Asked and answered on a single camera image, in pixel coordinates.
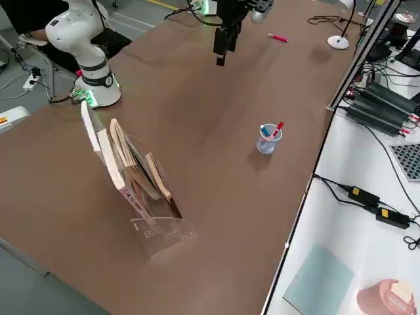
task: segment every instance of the blue pen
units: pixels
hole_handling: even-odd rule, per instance
[[[267,129],[263,125],[261,125],[261,132],[266,137],[270,136],[270,133],[267,131]]]

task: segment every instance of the clear cup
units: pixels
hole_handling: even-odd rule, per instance
[[[267,123],[265,125],[262,125],[262,127],[265,127],[268,133],[272,135],[274,130],[276,130],[277,125],[274,125],[272,123]],[[263,132],[261,131],[262,127],[260,127],[260,137],[258,138],[258,141],[257,141],[257,150],[262,154],[272,154],[274,152],[274,149],[277,146],[278,141],[283,136],[283,131],[280,130],[276,134],[276,136],[273,139],[271,139],[270,137],[263,135]]]

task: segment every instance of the brown table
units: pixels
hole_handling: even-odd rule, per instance
[[[196,242],[148,259],[83,128],[78,106],[47,106],[0,135],[0,237],[112,314],[261,311],[316,161],[333,94],[353,49],[326,44],[337,9],[278,1],[264,24],[247,19],[237,51],[216,66],[214,29],[180,14],[112,60],[118,118],[165,169]],[[288,44],[267,38],[273,32]],[[358,27],[350,28],[356,42]],[[255,149],[259,125],[284,121],[273,156]]]

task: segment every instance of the electrical outlet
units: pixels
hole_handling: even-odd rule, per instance
[[[39,80],[41,80],[42,77],[35,77],[33,76],[33,74],[31,73],[31,75],[29,76],[29,78],[26,80],[25,84],[24,84],[24,90],[30,90],[32,91],[33,88],[35,87],[35,82],[38,82]]]

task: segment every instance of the red marker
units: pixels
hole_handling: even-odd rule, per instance
[[[277,39],[278,41],[284,41],[285,43],[287,43],[289,41],[285,37],[280,37],[280,36],[277,36],[277,35],[274,35],[274,34],[271,34],[271,33],[268,34],[268,36],[271,37],[271,38]]]
[[[278,132],[280,131],[280,129],[282,129],[283,125],[284,125],[284,123],[279,123],[278,124],[276,130],[273,132],[273,135],[272,135],[273,137],[275,137],[278,134]]]

